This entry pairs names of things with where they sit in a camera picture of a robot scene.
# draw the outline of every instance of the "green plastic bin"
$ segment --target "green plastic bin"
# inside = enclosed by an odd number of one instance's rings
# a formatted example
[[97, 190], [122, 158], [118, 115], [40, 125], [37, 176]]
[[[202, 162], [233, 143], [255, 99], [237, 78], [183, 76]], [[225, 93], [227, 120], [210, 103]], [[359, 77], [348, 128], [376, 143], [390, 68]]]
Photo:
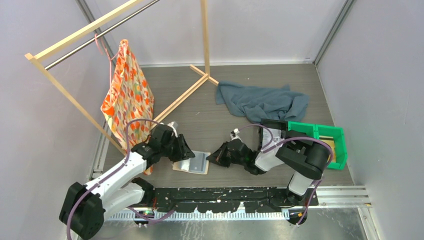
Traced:
[[303, 122], [288, 122], [288, 130], [304, 133], [314, 139], [320, 139], [320, 136], [332, 137], [334, 140], [335, 162], [328, 165], [329, 169], [342, 170], [345, 168], [348, 160], [348, 150], [346, 148], [345, 133], [343, 128], [337, 126], [327, 126]]
[[318, 138], [318, 135], [317, 135], [318, 133], [316, 131], [315, 124], [312, 124], [312, 123], [289, 121], [288, 130], [289, 131], [294, 130], [300, 133], [304, 133], [314, 139]]
[[317, 133], [316, 139], [319, 139], [320, 136], [333, 137], [334, 139], [335, 162], [331, 162], [328, 168], [338, 170], [345, 168], [346, 161], [348, 160], [348, 149], [346, 148], [343, 128], [319, 124], [316, 124], [315, 127]]

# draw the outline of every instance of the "gray towel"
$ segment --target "gray towel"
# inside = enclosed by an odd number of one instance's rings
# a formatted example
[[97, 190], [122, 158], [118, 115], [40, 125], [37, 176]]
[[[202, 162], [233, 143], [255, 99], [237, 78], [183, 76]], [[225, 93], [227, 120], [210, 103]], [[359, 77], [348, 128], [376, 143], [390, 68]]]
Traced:
[[243, 86], [220, 81], [216, 90], [216, 104], [226, 104], [237, 117], [246, 116], [252, 123], [261, 119], [300, 122], [305, 116], [309, 96], [282, 88]]

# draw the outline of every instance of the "floral fabric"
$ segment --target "floral fabric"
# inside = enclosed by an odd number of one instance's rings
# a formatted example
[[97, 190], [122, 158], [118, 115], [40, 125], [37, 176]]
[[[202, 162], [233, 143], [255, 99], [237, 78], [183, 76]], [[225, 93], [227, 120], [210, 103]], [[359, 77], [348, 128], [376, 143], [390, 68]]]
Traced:
[[[128, 40], [119, 44], [113, 80], [101, 111], [106, 118], [113, 135], [123, 149], [127, 149], [125, 128], [134, 119], [153, 118], [154, 97], [146, 78], [131, 52]], [[133, 122], [128, 127], [129, 146], [145, 141], [150, 134], [152, 123]], [[144, 173], [150, 174], [151, 168]]]

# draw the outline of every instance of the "metal rail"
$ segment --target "metal rail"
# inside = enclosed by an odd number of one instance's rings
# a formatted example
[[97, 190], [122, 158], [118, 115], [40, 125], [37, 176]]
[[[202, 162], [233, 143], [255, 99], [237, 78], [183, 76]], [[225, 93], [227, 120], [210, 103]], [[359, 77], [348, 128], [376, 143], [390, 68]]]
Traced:
[[313, 61], [313, 64], [315, 66], [318, 66], [318, 64], [320, 63], [321, 59], [323, 58], [324, 54], [329, 48], [331, 42], [333, 41], [333, 38], [335, 37], [336, 33], [339, 31], [340, 26], [343, 24], [346, 17], [348, 16], [349, 10], [352, 8], [355, 2], [356, 0], [346, 0], [344, 2], [344, 5], [341, 8], [341, 11], [339, 12], [337, 18], [335, 19], [335, 22], [333, 26], [331, 27], [330, 32], [325, 38], [324, 43], [322, 44], [321, 48], [318, 51], [318, 54], [316, 55], [315, 60]]
[[[117, 27], [121, 26], [123, 23], [125, 23], [126, 21], [132, 19], [133, 17], [135, 17], [136, 15], [138, 15], [139, 13], [143, 12], [144, 10], [148, 9], [149, 7], [151, 7], [152, 5], [154, 5], [155, 3], [159, 2], [160, 0], [153, 0], [151, 1], [149, 4], [143, 6], [142, 8], [138, 9], [137, 11], [131, 13], [129, 16], [125, 17], [124, 19], [122, 19], [121, 21], [115, 23], [114, 25], [108, 27], [106, 30], [104, 30], [103, 32], [99, 33], [97, 35], [97, 38], [101, 38], [103, 37], [105, 34], [109, 33], [110, 31], [116, 29]], [[56, 61], [50, 63], [48, 66], [45, 67], [46, 70], [50, 70], [51, 68], [53, 68], [54, 66], [60, 64], [61, 62], [63, 62], [65, 59], [69, 58], [70, 56], [78, 53], [81, 49], [87, 47], [88, 45], [90, 45], [91, 43], [93, 43], [96, 40], [95, 37], [91, 38], [90, 40], [84, 42], [83, 44], [81, 44], [80, 46], [78, 46], [77, 48], [75, 48], [74, 50], [68, 52], [67, 54], [63, 55], [62, 57], [60, 57], [59, 59], [57, 59]]]

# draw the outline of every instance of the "wooden beam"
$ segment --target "wooden beam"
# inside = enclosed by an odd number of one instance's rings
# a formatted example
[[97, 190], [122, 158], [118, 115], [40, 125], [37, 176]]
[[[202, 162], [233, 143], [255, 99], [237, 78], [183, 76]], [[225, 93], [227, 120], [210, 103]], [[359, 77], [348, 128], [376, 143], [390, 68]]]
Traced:
[[[205, 75], [206, 73], [204, 73], [202, 70], [200, 70], [200, 69], [198, 69], [195, 65], [193, 65], [193, 64], [190, 64], [190, 68], [191, 68], [191, 70], [193, 70], [193, 71], [195, 71], [196, 73], [198, 73], [199, 75], [201, 75], [201, 76], [203, 76], [203, 75]], [[211, 82], [211, 83], [213, 83], [213, 84], [215, 84], [215, 86], [218, 86], [218, 84], [220, 83], [219, 81], [217, 81], [217, 80], [215, 80], [213, 77], [211, 77], [211, 76], [209, 76], [208, 77], [208, 80]]]
[[59, 52], [63, 48], [69, 46], [70, 44], [74, 43], [78, 39], [84, 37], [85, 35], [93, 32], [94, 30], [98, 29], [99, 27], [103, 26], [110, 20], [116, 18], [118, 15], [124, 13], [128, 9], [134, 7], [135, 5], [141, 3], [143, 0], [129, 0], [126, 3], [122, 4], [121, 6], [113, 9], [112, 11], [106, 13], [105, 15], [99, 17], [97, 20], [93, 21], [92, 23], [88, 24], [87, 26], [81, 28], [80, 30], [72, 33], [71, 35], [65, 37], [64, 39], [60, 40], [56, 44], [48, 47], [47, 49], [43, 50], [42, 52], [35, 55], [35, 59], [42, 62], [46, 58], [52, 56], [53, 54]]
[[194, 93], [204, 82], [208, 80], [208, 75], [204, 74], [197, 82], [191, 85], [181, 96], [179, 96], [171, 105], [169, 105], [165, 110], [163, 110], [154, 120], [156, 122], [162, 122], [176, 107], [178, 107], [184, 100], [186, 100], [192, 93]]
[[203, 55], [204, 55], [204, 71], [211, 75], [211, 67], [209, 61], [209, 28], [208, 28], [208, 0], [200, 0], [201, 7], [201, 23], [203, 29]]
[[109, 141], [124, 155], [126, 151], [100, 126], [96, 120], [85, 110], [83, 106], [60, 84], [56, 78], [47, 71], [41, 62], [31, 53], [25, 54], [25, 57], [42, 73], [48, 80], [84, 115]]

